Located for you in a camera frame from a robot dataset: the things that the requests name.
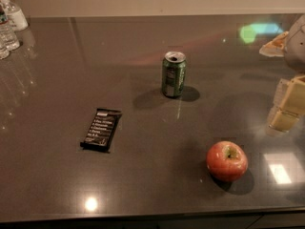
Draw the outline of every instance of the clear plastic bottle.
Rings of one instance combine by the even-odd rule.
[[[10,0],[0,0],[13,31],[24,30],[29,24],[20,7]]]
[[[0,37],[4,41],[8,50],[19,48],[20,43],[15,32],[12,30],[9,20],[0,6]]]
[[[0,37],[0,59],[4,59],[10,55],[10,52],[5,45],[4,41]]]
[[[26,56],[30,59],[34,59],[38,56],[36,40],[31,32],[31,28],[27,27],[26,29],[18,32],[17,38],[20,42],[22,42],[23,51]]]

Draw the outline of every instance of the glossy table surface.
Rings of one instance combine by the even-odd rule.
[[[304,119],[265,133],[276,85],[295,72],[258,53],[297,17],[32,18],[0,61],[0,222],[304,206]],[[246,43],[253,24],[272,29]],[[177,99],[160,92],[168,51],[187,55]],[[98,107],[123,113],[109,154],[79,145]],[[219,140],[249,159],[231,184],[205,165]]]

